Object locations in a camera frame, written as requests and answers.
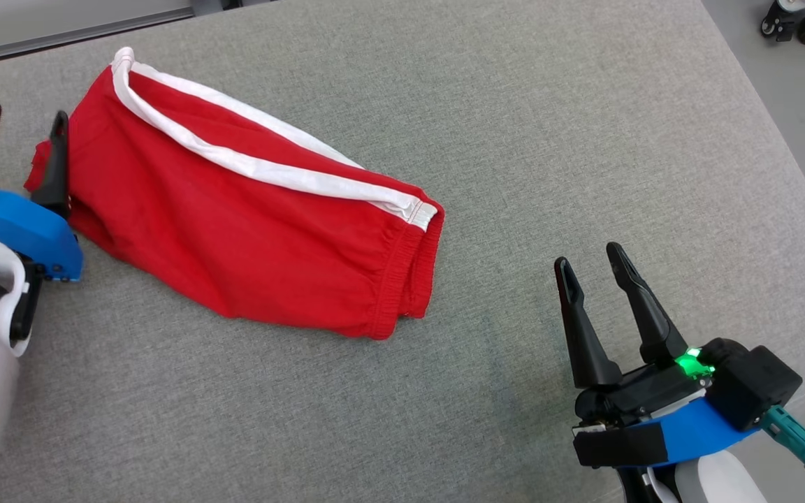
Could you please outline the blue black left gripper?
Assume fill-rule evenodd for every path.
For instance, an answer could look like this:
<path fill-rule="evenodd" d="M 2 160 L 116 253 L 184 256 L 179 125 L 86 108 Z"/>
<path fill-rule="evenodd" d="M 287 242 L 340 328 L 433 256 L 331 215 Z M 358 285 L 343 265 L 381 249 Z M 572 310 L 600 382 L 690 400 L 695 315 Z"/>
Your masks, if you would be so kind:
<path fill-rule="evenodd" d="M 2 105 L 0 104 L 0 121 Z M 69 194 L 69 115 L 59 110 L 49 131 L 41 184 L 28 198 L 0 191 L 0 243 L 45 267 L 57 281 L 79 282 L 84 255 L 73 229 Z"/>

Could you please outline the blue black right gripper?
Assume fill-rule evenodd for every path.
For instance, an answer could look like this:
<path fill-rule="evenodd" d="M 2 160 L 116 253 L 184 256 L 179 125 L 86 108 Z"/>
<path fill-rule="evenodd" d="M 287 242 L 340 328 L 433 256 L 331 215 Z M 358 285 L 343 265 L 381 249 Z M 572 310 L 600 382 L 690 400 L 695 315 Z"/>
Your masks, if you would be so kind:
<path fill-rule="evenodd" d="M 584 308 L 567 258 L 555 261 L 563 330 L 579 425 L 573 448 L 594 468 L 667 466 L 728 449 L 786 404 L 802 377 L 764 346 L 717 337 L 689 348 L 620 243 L 606 245 L 614 279 L 628 297 L 645 366 L 623 374 Z"/>

